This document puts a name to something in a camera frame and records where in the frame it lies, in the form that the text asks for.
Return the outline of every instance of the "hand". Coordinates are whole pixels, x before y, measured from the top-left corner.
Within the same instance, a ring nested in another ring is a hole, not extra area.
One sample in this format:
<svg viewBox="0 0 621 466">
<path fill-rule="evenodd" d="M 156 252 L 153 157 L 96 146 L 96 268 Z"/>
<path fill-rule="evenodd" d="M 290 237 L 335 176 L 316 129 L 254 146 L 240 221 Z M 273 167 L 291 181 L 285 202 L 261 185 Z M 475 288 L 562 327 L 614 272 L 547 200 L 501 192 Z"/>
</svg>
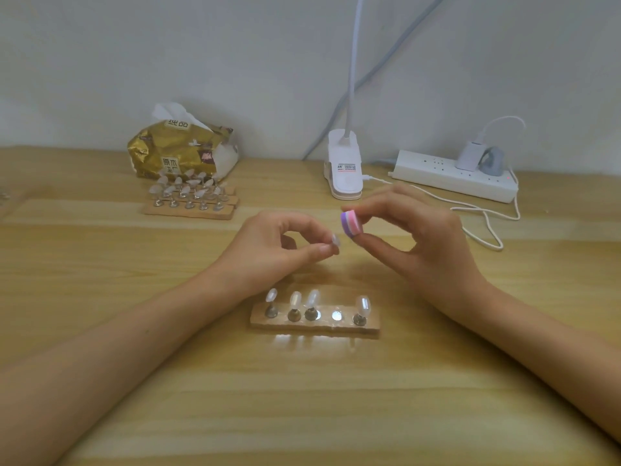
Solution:
<svg viewBox="0 0 621 466">
<path fill-rule="evenodd" d="M 454 212 L 425 203 L 422 192 L 406 184 L 378 189 L 359 204 L 346 205 L 365 224 L 379 217 L 410 232 L 416 245 L 397 250 L 371 234 L 354 242 L 405 277 L 424 299 L 463 323 L 489 286 L 470 253 L 462 221 Z"/>
<path fill-rule="evenodd" d="M 285 232 L 299 232 L 310 245 L 297 248 Z M 299 212 L 261 211 L 246 219 L 226 250 L 208 269 L 234 284 L 239 301 L 270 289 L 288 274 L 309 263 L 338 254 L 332 231 Z"/>
</svg>

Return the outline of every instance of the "white power strip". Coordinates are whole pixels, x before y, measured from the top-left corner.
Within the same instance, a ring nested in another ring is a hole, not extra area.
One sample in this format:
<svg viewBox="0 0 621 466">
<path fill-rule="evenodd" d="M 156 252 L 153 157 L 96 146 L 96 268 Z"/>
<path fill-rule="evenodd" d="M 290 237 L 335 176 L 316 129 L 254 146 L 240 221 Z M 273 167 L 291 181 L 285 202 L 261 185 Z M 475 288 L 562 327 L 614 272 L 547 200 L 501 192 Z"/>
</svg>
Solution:
<svg viewBox="0 0 621 466">
<path fill-rule="evenodd" d="M 390 176 L 501 203 L 510 203 L 516 197 L 518 185 L 509 172 L 490 176 L 479 170 L 460 170 L 455 167 L 455 163 L 455 160 L 449 158 L 399 150 L 397 163 Z"/>
</svg>

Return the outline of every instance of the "power outlet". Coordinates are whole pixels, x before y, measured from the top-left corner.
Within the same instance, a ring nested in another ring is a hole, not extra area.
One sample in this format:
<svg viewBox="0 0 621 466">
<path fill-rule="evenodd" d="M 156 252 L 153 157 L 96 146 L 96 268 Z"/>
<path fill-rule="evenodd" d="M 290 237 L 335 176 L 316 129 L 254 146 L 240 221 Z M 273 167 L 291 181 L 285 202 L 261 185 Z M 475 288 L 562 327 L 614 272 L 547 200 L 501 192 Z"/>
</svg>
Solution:
<svg viewBox="0 0 621 466">
<path fill-rule="evenodd" d="M 509 172 L 505 171 L 501 176 L 490 176 L 479 170 L 460 170 L 455 164 L 456 161 L 449 158 L 399 150 L 391 176 L 501 203 L 510 203 L 517 195 L 517 183 Z"/>
</svg>

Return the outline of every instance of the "wooden desk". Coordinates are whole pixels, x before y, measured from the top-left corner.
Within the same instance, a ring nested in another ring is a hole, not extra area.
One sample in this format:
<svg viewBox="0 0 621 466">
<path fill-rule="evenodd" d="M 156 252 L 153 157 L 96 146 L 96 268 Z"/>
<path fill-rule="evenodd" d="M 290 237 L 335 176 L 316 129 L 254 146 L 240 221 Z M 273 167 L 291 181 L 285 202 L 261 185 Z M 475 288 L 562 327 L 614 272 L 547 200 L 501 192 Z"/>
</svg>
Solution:
<svg viewBox="0 0 621 466">
<path fill-rule="evenodd" d="M 320 163 L 242 161 L 230 177 L 242 206 L 226 222 L 139 214 L 150 183 L 133 177 L 124 153 L 13 148 L 0 164 L 13 180 L 48 185 L 0 227 L 0 362 L 189 278 L 266 207 L 313 214 L 343 242 L 339 257 L 280 283 L 280 299 L 317 287 L 334 303 L 369 294 L 382 310 L 379 340 L 287 336 L 250 329 L 247 301 L 128 396 L 64 465 L 621 462 L 618 446 L 563 399 L 348 241 Z M 494 222 L 507 249 L 472 244 L 483 273 L 619 343 L 621 179 L 519 176 L 524 219 Z M 464 221 L 485 230 L 479 217 Z M 383 222 L 367 229 L 410 243 Z"/>
</svg>

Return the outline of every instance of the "gray cable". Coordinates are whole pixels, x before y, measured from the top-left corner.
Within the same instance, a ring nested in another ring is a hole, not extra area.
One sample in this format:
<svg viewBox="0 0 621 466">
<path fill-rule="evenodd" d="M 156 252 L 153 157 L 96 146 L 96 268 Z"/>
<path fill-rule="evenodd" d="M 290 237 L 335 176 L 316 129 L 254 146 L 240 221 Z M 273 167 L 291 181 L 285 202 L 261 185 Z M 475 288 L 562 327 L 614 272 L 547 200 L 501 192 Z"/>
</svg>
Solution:
<svg viewBox="0 0 621 466">
<path fill-rule="evenodd" d="M 401 44 L 403 44 L 403 42 L 409 37 L 409 35 L 412 34 L 412 32 L 419 26 L 419 24 L 421 24 L 425 20 L 425 18 L 427 18 L 433 12 L 433 10 L 435 10 L 439 6 L 439 4 L 442 3 L 443 1 L 444 0 L 434 0 L 427 8 L 425 8 L 423 13 L 421 13 L 412 22 L 412 24 L 408 26 L 408 29 L 406 29 L 405 32 L 401 34 L 400 38 L 397 39 L 395 44 L 386 53 L 386 55 L 384 55 L 381 58 L 381 60 L 377 62 L 377 65 L 373 67 L 364 77 L 362 77 L 360 80 L 356 82 L 354 91 L 356 91 L 362 85 L 366 84 L 371 78 L 373 78 L 373 76 L 385 65 L 385 63 L 388 62 L 390 57 L 392 57 L 392 55 L 395 52 L 397 52 L 399 47 L 401 47 Z M 345 105 L 346 101 L 347 101 L 347 93 L 341 96 L 341 99 L 337 103 L 337 107 L 334 109 L 334 112 L 332 113 L 332 116 L 330 117 L 330 121 L 328 121 L 328 124 L 322 130 L 319 137 L 317 137 L 314 140 L 314 142 L 310 145 L 310 147 L 306 149 L 306 151 L 304 152 L 304 157 L 302 157 L 302 160 L 306 160 L 308 156 L 312 153 L 312 151 L 315 150 L 315 148 L 317 148 L 317 145 L 319 145 L 321 141 L 325 138 L 325 136 L 328 135 L 328 133 L 332 129 L 332 126 L 337 120 L 338 114 L 340 113 L 341 109 L 343 109 L 343 106 Z"/>
</svg>

